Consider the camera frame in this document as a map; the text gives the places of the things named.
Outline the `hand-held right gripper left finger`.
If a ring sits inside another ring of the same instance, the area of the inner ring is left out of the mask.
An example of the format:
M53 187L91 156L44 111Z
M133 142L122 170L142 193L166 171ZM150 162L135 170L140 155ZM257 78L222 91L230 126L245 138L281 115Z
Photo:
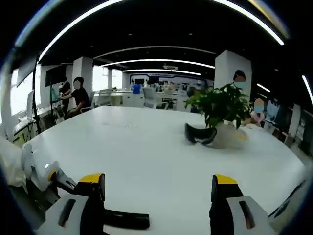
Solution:
M104 235L105 174L83 177L45 213L37 235Z

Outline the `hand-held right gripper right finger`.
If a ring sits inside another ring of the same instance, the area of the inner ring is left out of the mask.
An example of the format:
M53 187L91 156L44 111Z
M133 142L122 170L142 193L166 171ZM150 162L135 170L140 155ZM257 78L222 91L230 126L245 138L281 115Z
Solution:
M274 235L266 211L250 196L244 196L237 182L228 176L212 177L212 235Z

